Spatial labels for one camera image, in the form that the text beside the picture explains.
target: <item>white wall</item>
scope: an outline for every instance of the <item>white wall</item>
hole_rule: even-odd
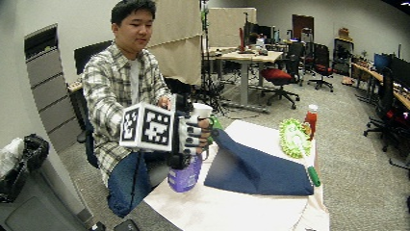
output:
[[[400,44],[400,58],[410,61],[410,16],[382,1],[374,0],[247,0],[257,10],[257,23],[277,26],[281,38],[291,29],[291,15],[315,19],[315,42],[332,50],[332,40],[340,27],[348,28],[359,54],[395,53]]]
[[[24,0],[0,1],[0,148],[13,138],[36,133],[46,141],[49,137],[42,126],[29,89],[24,58],[24,31],[29,21],[20,18]],[[54,192],[76,215],[85,207],[69,178],[66,169],[50,147],[50,153],[42,165]]]
[[[246,6],[246,0],[209,0],[206,3],[207,8],[241,8]]]
[[[77,76],[74,49],[113,39],[110,14],[118,0],[22,1],[18,18],[24,35],[57,23],[60,57],[66,83]]]

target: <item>office chair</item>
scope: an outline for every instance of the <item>office chair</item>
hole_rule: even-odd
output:
[[[386,67],[383,69],[383,86],[379,92],[379,100],[375,106],[376,117],[370,116],[370,121],[367,122],[367,130],[363,131],[363,135],[367,136],[368,132],[379,132],[380,138],[383,139],[383,152],[387,151],[390,142],[398,146],[398,136],[399,127],[404,126],[403,121],[399,116],[396,116],[396,111],[392,106],[394,94],[392,94],[392,72]]]
[[[304,54],[302,57],[302,62],[303,62],[303,74],[307,72],[314,76],[315,72],[312,71],[312,66],[314,66],[314,44],[312,42],[306,42],[304,43]]]
[[[328,65],[328,48],[324,45],[314,44],[314,71],[320,74],[319,80],[308,80],[307,85],[310,83],[315,83],[315,90],[318,90],[322,85],[326,85],[330,88],[330,92],[332,92],[332,84],[326,82],[323,77],[331,78],[332,69]]]
[[[298,94],[291,93],[286,90],[283,90],[283,85],[289,85],[296,80],[299,80],[298,76],[298,65],[299,65],[299,59],[300,55],[303,53],[303,43],[302,42],[293,42],[289,47],[289,52],[286,55],[286,58],[282,59],[279,62],[285,64],[286,72],[281,68],[265,68],[259,75],[263,77],[263,79],[270,82],[274,86],[278,86],[278,89],[269,89],[261,91],[261,96],[265,95],[266,92],[274,92],[275,94],[271,95],[267,99],[266,105],[271,105],[271,99],[275,96],[279,96],[279,99],[282,99],[282,96],[286,97],[286,99],[291,102],[291,108],[295,109],[295,104],[290,96],[295,96],[295,101],[299,101]]]
[[[99,168],[98,160],[93,153],[93,136],[91,136],[93,127],[88,120],[88,109],[85,109],[85,115],[86,115],[85,131],[81,132],[81,134],[77,136],[77,142],[85,144],[85,154],[89,164],[93,167]],[[146,167],[149,170],[151,185],[154,187],[166,178],[169,172],[169,166],[166,165],[166,161],[161,161],[161,162],[146,162]]]

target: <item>red bottle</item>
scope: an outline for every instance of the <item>red bottle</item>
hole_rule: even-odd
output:
[[[306,117],[304,117],[304,122],[307,122],[310,124],[310,130],[311,130],[308,141],[312,139],[312,137],[315,135],[316,119],[318,119],[318,105],[310,104],[307,114],[306,114]]]

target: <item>purple bottle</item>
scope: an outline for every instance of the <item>purple bottle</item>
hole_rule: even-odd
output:
[[[190,164],[183,169],[169,169],[167,184],[174,192],[187,192],[195,185],[202,166],[202,155],[190,157]]]

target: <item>red chair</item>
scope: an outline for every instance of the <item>red chair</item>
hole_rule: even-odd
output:
[[[293,42],[289,47],[287,56],[279,62],[285,64],[286,71],[281,68],[265,68],[259,75],[263,79],[270,82],[274,86],[278,86],[278,89],[269,89],[261,91],[261,96],[265,95],[266,92],[274,92],[267,99],[266,105],[271,105],[273,97],[278,96],[282,99],[282,96],[291,102],[291,108],[295,109],[295,104],[290,96],[295,96],[295,101],[299,101],[298,94],[283,90],[283,85],[289,85],[295,83],[295,76],[296,80],[299,80],[298,76],[298,64],[300,55],[303,54],[303,43],[302,42]]]
[[[307,85],[310,83],[315,83],[315,90],[318,90],[322,85],[326,85],[330,88],[330,92],[332,92],[332,84],[324,81],[323,77],[331,78],[332,69],[328,65],[330,57],[328,57],[328,49],[324,45],[314,44],[314,71],[320,75],[319,80],[308,80]]]

